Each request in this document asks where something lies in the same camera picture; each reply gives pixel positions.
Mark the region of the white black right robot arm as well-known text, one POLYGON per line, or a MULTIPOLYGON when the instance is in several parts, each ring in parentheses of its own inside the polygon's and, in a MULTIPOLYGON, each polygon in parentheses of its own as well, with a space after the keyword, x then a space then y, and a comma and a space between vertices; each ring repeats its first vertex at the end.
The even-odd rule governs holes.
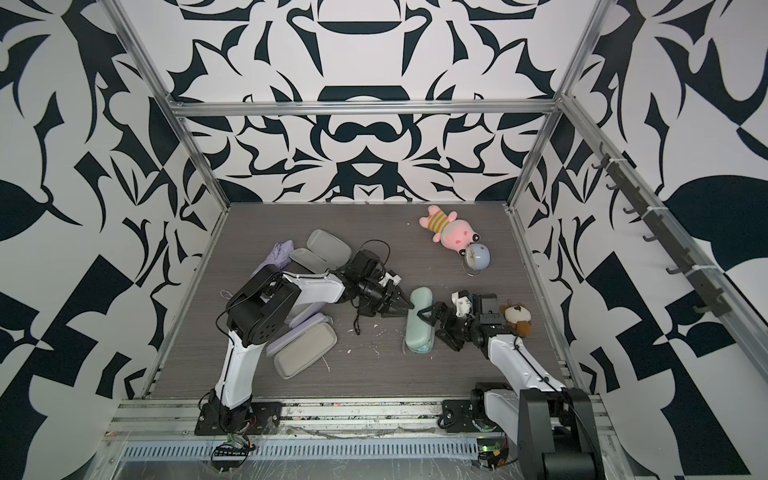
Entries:
POLYGON ((556 380, 530 354, 521 330, 530 318, 524 306, 460 292, 452 304, 414 312, 452 350, 474 345, 504 376, 502 383, 477 384, 470 410, 477 429, 504 432, 505 448, 524 478, 605 478, 590 398, 556 380))

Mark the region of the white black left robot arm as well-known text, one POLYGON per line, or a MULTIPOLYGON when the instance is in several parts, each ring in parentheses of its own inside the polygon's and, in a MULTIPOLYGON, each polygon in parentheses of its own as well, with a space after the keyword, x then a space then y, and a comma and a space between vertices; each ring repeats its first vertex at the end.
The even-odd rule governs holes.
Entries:
POLYGON ((224 310, 227 353, 209 400, 219 421, 249 417, 252 380, 262 351, 292 311, 347 301, 354 301, 365 317, 404 317, 413 308, 399 281, 376 265, 323 274, 296 274, 267 265, 253 276, 224 310))

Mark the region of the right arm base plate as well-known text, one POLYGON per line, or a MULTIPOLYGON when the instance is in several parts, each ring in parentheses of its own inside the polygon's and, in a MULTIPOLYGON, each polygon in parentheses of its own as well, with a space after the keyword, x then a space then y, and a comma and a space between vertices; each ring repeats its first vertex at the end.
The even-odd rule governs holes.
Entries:
POLYGON ((475 403, 470 399, 444 399, 437 426, 447 433, 492 433, 499 432, 499 427, 484 417, 480 417, 475 403))

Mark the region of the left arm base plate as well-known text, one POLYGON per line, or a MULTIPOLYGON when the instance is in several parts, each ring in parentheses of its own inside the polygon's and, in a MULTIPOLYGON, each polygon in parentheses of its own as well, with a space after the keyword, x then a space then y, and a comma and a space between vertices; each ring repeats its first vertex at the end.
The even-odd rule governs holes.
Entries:
POLYGON ((270 435, 280 425, 281 402, 246 402, 228 409, 217 401, 202 406, 194 429, 196 436, 224 434, 270 435))

